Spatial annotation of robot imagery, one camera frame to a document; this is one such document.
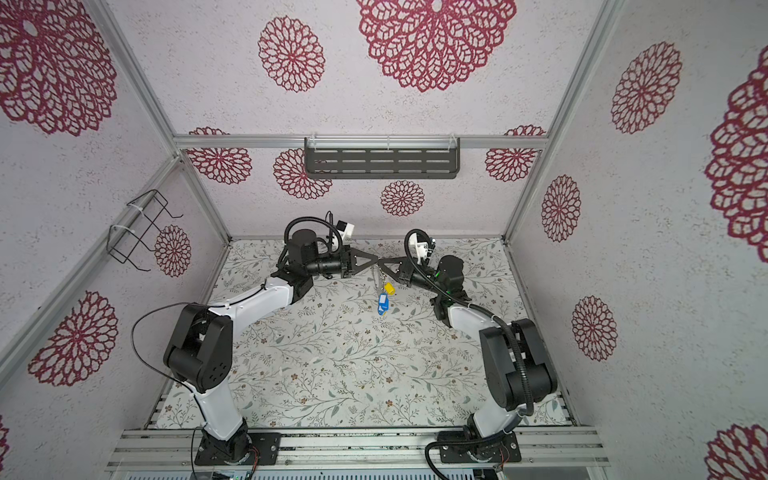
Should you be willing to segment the blue key tag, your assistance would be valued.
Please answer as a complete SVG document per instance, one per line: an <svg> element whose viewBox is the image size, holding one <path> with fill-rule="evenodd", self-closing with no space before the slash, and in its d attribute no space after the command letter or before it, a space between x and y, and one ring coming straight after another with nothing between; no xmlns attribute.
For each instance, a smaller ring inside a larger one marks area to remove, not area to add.
<svg viewBox="0 0 768 480"><path fill-rule="evenodd" d="M380 316L384 315L390 308L389 295L384 292L379 295L377 312Z"/></svg>

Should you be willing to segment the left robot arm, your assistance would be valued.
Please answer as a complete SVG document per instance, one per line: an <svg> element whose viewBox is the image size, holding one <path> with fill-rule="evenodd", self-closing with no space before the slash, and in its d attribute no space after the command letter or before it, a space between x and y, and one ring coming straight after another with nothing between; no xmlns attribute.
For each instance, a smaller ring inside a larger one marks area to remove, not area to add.
<svg viewBox="0 0 768 480"><path fill-rule="evenodd" d="M285 241L276 270L258 287L219 306L186 305L171 335L163 362L189 388L203 417L195 466L239 465L258 460L246 419L235 405L228 376L234 341L247 327L301 300L319 276L349 278L374 266L379 257L334 242L311 229Z"/></svg>

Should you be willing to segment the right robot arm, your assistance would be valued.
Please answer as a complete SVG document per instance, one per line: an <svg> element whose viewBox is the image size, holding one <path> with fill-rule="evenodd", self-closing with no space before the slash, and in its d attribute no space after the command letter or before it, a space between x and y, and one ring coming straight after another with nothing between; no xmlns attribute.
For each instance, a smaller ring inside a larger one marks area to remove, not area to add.
<svg viewBox="0 0 768 480"><path fill-rule="evenodd" d="M557 391L558 379L534 322L508 322L473 302L464 289L463 260L445 255L431 268L406 256L381 259L378 266L402 285L432 292L436 319L478 342L490 398L468 420L471 441L510 433Z"/></svg>

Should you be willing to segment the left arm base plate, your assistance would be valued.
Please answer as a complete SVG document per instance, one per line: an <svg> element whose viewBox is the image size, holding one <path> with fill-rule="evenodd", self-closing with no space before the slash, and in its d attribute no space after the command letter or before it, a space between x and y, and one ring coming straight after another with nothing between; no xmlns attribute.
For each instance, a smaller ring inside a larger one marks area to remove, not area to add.
<svg viewBox="0 0 768 480"><path fill-rule="evenodd" d="M282 435L275 432L239 433L230 440L219 440L203 431L194 457L195 466L275 465Z"/></svg>

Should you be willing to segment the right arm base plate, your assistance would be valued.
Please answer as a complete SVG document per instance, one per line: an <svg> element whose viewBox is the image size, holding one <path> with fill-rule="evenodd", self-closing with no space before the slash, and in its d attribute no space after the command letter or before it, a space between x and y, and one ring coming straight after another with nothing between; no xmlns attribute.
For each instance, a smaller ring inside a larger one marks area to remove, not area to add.
<svg viewBox="0 0 768 480"><path fill-rule="evenodd" d="M476 441L473 445L462 445L468 442L466 435L459 431L441 431L437 434L439 456L442 463L517 463L522 459L517 437L514 433L505 434L496 440Z"/></svg>

